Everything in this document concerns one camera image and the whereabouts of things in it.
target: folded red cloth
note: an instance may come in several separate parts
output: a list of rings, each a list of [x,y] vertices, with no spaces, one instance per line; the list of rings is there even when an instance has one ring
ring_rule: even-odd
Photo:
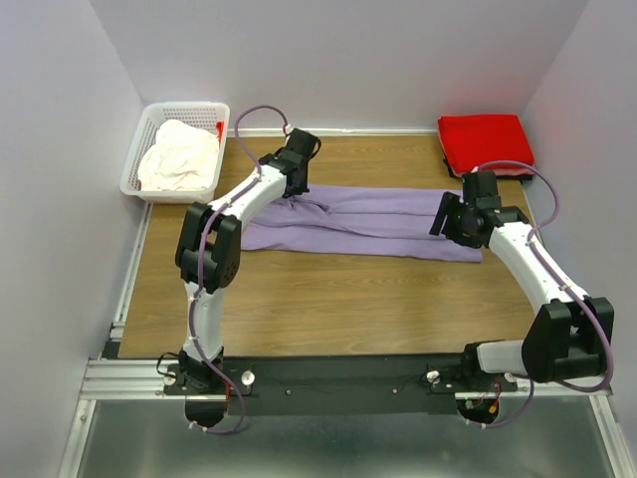
[[[486,162],[514,160],[533,165],[533,153],[516,115],[442,117],[440,142],[454,172],[470,172]],[[516,166],[497,165],[496,174],[532,174]]]

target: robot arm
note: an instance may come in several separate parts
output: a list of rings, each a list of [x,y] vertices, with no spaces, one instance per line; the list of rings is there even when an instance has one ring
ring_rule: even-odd
[[[531,250],[529,221],[517,207],[502,206],[492,171],[465,174],[462,199],[445,193],[431,229],[434,235],[441,232],[464,246],[490,248],[512,272],[535,312],[523,341],[468,345],[464,355],[468,373],[512,372],[547,382],[606,371],[600,337],[555,276],[593,311],[609,341],[612,306],[604,298],[590,298],[573,285],[534,237],[535,251]]]
[[[223,214],[220,214],[212,225],[216,238],[214,243],[206,243],[203,255],[204,290],[192,310],[199,343],[211,360],[219,356],[223,348],[223,298],[225,288],[232,282],[239,269],[241,232],[275,199],[308,192],[308,162],[314,156],[317,144],[317,137],[301,129],[294,129],[284,147],[260,159],[261,172],[255,169],[228,194],[208,205],[194,203],[186,212],[175,262],[181,269],[181,278],[185,282],[190,301],[198,289],[197,264],[204,225],[214,211],[227,205],[223,209]],[[255,179],[258,179],[258,182],[249,187]],[[183,351],[189,358],[199,361],[193,339],[188,330]]]

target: white backdrop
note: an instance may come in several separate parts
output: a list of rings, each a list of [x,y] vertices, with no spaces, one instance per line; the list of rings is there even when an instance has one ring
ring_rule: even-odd
[[[637,456],[637,3],[591,0],[525,115],[537,162],[557,186],[562,214],[547,249],[593,296],[615,307],[614,403]],[[538,219],[552,210],[530,188]]]
[[[57,476],[140,203],[118,190],[141,102],[85,0],[0,3],[0,476]]]
[[[297,125],[338,128],[521,114],[587,3],[91,1],[146,103],[271,103]]]

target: purple cloth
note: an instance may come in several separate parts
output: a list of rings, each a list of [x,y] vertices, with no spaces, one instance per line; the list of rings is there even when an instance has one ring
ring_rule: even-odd
[[[445,191],[312,185],[303,196],[268,204],[241,246],[481,262],[480,250],[429,234]]]

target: white towel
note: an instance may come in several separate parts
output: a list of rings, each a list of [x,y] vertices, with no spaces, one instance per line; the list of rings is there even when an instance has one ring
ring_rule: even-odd
[[[139,163],[142,191],[194,191],[212,185],[219,156],[217,134],[169,119]]]

